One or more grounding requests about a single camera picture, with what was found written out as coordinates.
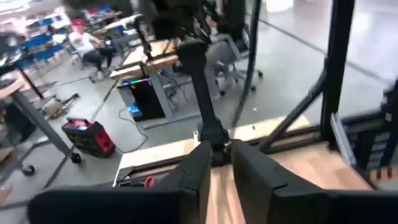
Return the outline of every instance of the desk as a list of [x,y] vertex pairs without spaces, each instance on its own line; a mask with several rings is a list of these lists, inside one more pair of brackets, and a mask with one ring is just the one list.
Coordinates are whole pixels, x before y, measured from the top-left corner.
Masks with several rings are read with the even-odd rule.
[[108,25],[102,27],[102,29],[94,31],[92,34],[93,35],[105,35],[109,31],[113,30],[114,28],[117,28],[119,26],[124,26],[128,23],[134,22],[136,17],[137,17],[137,15],[133,15],[133,16],[129,16],[129,17],[120,19],[116,22],[112,22],[111,24],[108,24]]
[[34,108],[27,98],[19,91],[24,85],[25,81],[22,78],[18,78],[12,85],[0,89],[0,100],[10,96],[22,112],[43,131],[43,133],[49,138],[49,141],[65,156],[69,156],[71,154],[69,147],[48,124],[48,122],[46,122],[43,115],[40,114],[40,112]]
[[[152,47],[152,56],[161,55],[168,44],[168,40],[160,40],[153,41],[150,43]],[[169,47],[166,49],[166,53],[170,53],[174,51],[174,43],[171,42]],[[122,77],[134,77],[139,78],[142,76],[142,71],[139,65],[135,65],[137,62],[140,62],[144,55],[144,49],[142,46],[137,47],[135,51],[131,52],[122,63],[122,67],[126,67],[122,70],[113,71],[110,77],[112,79],[119,79]],[[162,126],[165,124],[174,123],[177,121],[183,121],[190,118],[199,117],[199,112],[188,113],[188,114],[176,114],[173,112],[169,104],[169,100],[164,92],[163,85],[159,80],[159,76],[157,74],[157,69],[159,70],[168,70],[169,73],[172,73],[171,66],[178,61],[178,57],[176,55],[169,55],[157,60],[153,60],[144,66],[144,71],[151,79],[154,90],[156,92],[157,98],[159,99],[160,105],[162,106],[163,112],[165,114],[165,119],[154,121],[150,124],[143,125],[144,129],[150,129],[158,126]]]
[[105,16],[103,16],[103,17],[101,17],[101,18],[99,18],[99,19],[97,19],[97,20],[95,20],[95,21],[93,21],[93,25],[95,25],[95,24],[100,24],[101,26],[102,26],[102,25],[106,25],[106,24],[105,24],[105,20],[111,19],[111,18],[115,18],[115,17],[117,17],[117,16],[120,15],[120,14],[122,14],[122,12],[111,12],[111,13],[107,13],[107,15],[105,15]]
[[[244,140],[267,136],[283,119],[283,117],[280,117],[239,127],[236,129],[235,136]],[[308,125],[308,121],[301,116],[290,129],[297,129],[306,125]],[[186,139],[127,153],[122,156],[119,168],[140,166],[176,156],[183,156],[193,150],[194,145],[193,139]],[[346,165],[338,154],[329,152],[324,144],[272,154],[271,158],[286,169],[324,189],[370,189],[367,183],[350,166]],[[136,173],[132,177],[155,174],[174,167],[169,166],[158,168],[157,170],[148,170],[143,173]],[[212,168],[210,175],[206,222],[219,224],[245,223],[231,165]]]

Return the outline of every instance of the wooden table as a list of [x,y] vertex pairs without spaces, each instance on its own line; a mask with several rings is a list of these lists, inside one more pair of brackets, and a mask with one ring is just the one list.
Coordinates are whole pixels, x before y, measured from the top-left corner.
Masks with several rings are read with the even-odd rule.
[[[150,46],[152,47],[152,52],[151,52],[152,56],[155,57],[162,54],[168,42],[169,42],[168,40],[151,42]],[[171,53],[173,51],[174,51],[174,42],[171,42],[170,45],[167,47],[166,53]],[[118,71],[113,71],[110,77],[112,79],[119,79],[121,77],[126,77],[126,76],[141,77],[142,72],[140,66],[134,64],[136,64],[137,62],[141,62],[144,57],[145,55],[143,47],[142,46],[137,47],[135,51],[131,52],[126,57],[125,61],[122,63],[123,67],[128,67],[129,65],[131,65],[131,67]],[[164,58],[151,61],[150,64],[144,67],[144,70],[146,73],[153,73],[156,72],[156,68],[163,69],[165,67],[175,64],[177,61],[178,57],[176,55],[166,56]]]
[[[239,127],[236,129],[235,138],[250,140],[267,136],[283,119],[283,117],[280,117]],[[290,129],[297,129],[306,125],[308,125],[308,121],[301,116]],[[186,139],[131,152],[122,156],[119,169],[186,155],[193,148],[193,139]],[[324,144],[272,154],[271,158],[286,169],[324,189],[370,189],[369,185],[350,166],[346,165],[338,154],[329,152]],[[162,167],[157,170],[137,173],[132,177],[144,177],[174,167]],[[212,168],[211,170],[206,222],[219,224],[245,223],[231,165]]]
[[7,88],[0,89],[0,100],[4,99],[5,97],[8,97],[9,95],[11,95],[11,93],[14,93],[15,91],[24,87],[24,85],[25,85],[25,80],[22,77],[20,77]]
[[[168,40],[159,40],[151,42],[150,45],[152,47],[151,54],[153,57],[162,55],[164,50],[166,50],[165,53],[172,53],[174,51],[174,41],[171,41],[169,43]],[[116,80],[122,77],[140,78],[141,76],[143,76],[143,74],[141,67],[138,63],[141,62],[145,57],[146,56],[144,55],[144,49],[142,48],[142,46],[138,47],[135,51],[131,52],[122,63],[122,66],[125,68],[113,71],[110,77]],[[169,73],[173,73],[171,66],[175,64],[177,60],[178,57],[176,55],[169,54],[169,56],[165,56],[148,62],[147,65],[143,66],[142,68],[145,71],[145,74],[148,75],[150,78],[150,82],[154,87],[157,99],[159,100],[159,103],[165,115],[165,119],[155,119],[150,123],[144,124],[142,126],[144,129],[155,128],[158,126],[163,126],[165,124],[170,124],[177,121],[183,121],[186,119],[196,118],[200,116],[200,113],[198,111],[178,114],[175,113],[175,111],[170,106],[169,99],[167,98],[167,95],[163,88],[163,84],[159,79],[157,71],[168,70]]]

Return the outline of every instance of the black cable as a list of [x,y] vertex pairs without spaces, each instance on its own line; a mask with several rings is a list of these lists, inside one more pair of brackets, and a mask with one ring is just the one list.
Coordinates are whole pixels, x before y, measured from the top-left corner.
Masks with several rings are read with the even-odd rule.
[[187,96],[185,95],[185,85],[186,85],[186,83],[187,83],[187,80],[188,80],[188,78],[189,78],[189,75],[187,75],[187,74],[185,74],[185,75],[186,75],[186,77],[185,77],[184,85],[182,86],[181,91],[182,91],[182,94],[184,95],[185,101],[186,101],[187,103],[190,103],[190,102],[188,101],[188,99],[187,99]]
[[150,65],[152,65],[158,72],[164,74],[169,80],[172,80],[175,83],[176,87],[181,90],[182,94],[184,95],[185,101],[187,103],[189,103],[188,102],[188,98],[187,98],[187,96],[185,94],[185,89],[184,90],[182,89],[182,87],[178,84],[176,79],[171,76],[171,74],[169,74],[168,72],[166,72],[164,70],[159,70],[151,61],[148,61],[148,63],[150,63]]
[[231,133],[230,133],[231,139],[235,134],[235,127],[238,124],[239,119],[241,118],[243,107],[248,98],[251,82],[253,79],[254,66],[256,63],[256,53],[257,53],[257,30],[259,26],[260,8],[261,8],[261,1],[254,0],[252,8],[251,24],[250,24],[248,73],[246,74],[246,80],[244,82],[244,90],[239,100],[239,105],[236,108],[232,119]]
[[129,150],[129,151],[122,151],[122,150],[120,150],[119,148],[117,148],[117,149],[119,149],[119,151],[120,151],[121,153],[134,152],[134,151],[138,150],[142,145],[144,145],[144,143],[148,140],[148,135],[146,135],[146,134],[144,134],[144,133],[141,132],[141,130],[139,129],[137,123],[135,123],[135,122],[132,121],[131,119],[122,118],[122,114],[121,114],[121,113],[122,113],[126,108],[127,108],[127,107],[125,106],[125,107],[123,107],[121,110],[119,110],[119,118],[120,118],[121,120],[123,120],[123,121],[128,121],[128,122],[132,123],[133,125],[135,125],[136,128],[137,128],[137,130],[138,130],[138,132],[139,132],[139,134],[140,134],[141,136],[143,136],[145,139],[140,143],[139,146],[137,146],[137,147],[135,147],[135,148],[133,148],[133,149],[131,149],[131,150]]
[[[165,75],[165,74],[164,74],[164,71],[159,71],[159,70],[158,70],[158,72],[159,72],[160,74]],[[166,76],[166,78],[169,79],[169,84],[171,85],[171,87],[170,87],[171,91],[174,91],[175,86],[174,86],[174,84],[173,84],[173,81],[175,82],[175,80],[173,80],[172,78],[168,77],[167,75],[165,75],[165,76]],[[172,95],[167,96],[167,99],[171,102],[171,104],[174,105],[174,107],[175,107],[174,110],[176,110],[176,111],[178,111],[178,108],[179,108],[179,105],[180,105],[180,98],[179,98],[178,96],[177,96],[177,98],[178,98],[178,102],[174,102],[173,96],[172,96]]]

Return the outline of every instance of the red cap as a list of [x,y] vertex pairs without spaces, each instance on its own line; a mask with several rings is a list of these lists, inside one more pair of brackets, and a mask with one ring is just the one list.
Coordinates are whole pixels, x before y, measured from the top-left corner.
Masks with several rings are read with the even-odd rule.
[[74,19],[74,20],[72,20],[72,25],[73,26],[84,26],[85,21],[83,19]]

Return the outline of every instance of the power cable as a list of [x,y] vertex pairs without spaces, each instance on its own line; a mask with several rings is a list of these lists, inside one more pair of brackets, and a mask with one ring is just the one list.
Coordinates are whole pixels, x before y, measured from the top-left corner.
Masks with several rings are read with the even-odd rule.
[[164,71],[164,70],[158,69],[151,61],[148,61],[147,63],[150,63],[150,65],[152,65],[158,72],[160,72],[160,73],[162,73],[163,75],[165,75],[170,81],[173,81],[173,82],[175,83],[175,86],[181,90],[182,94],[184,95],[185,101],[186,101],[187,103],[189,103],[189,102],[188,102],[187,95],[185,94],[185,89],[183,89],[183,88],[178,84],[178,82],[176,81],[176,79],[173,78],[173,76],[171,76],[171,74],[169,74],[168,72],[166,72],[166,71]]
[[146,135],[146,134],[144,134],[144,133],[141,132],[141,130],[139,129],[137,123],[135,123],[135,122],[132,121],[131,119],[127,119],[127,118],[123,118],[123,117],[122,117],[122,114],[121,114],[121,113],[122,113],[126,108],[127,108],[127,107],[124,106],[121,110],[119,110],[119,119],[121,119],[121,120],[123,120],[123,121],[128,121],[128,122],[132,123],[132,124],[137,128],[139,134],[140,134],[141,136],[144,137],[144,140],[140,143],[140,145],[138,145],[138,146],[135,147],[135,148],[132,148],[132,149],[129,150],[129,151],[122,151],[122,150],[120,150],[119,148],[117,148],[117,149],[119,150],[119,152],[121,152],[121,153],[134,152],[134,151],[138,150],[141,146],[143,146],[144,143],[148,140],[148,135]]

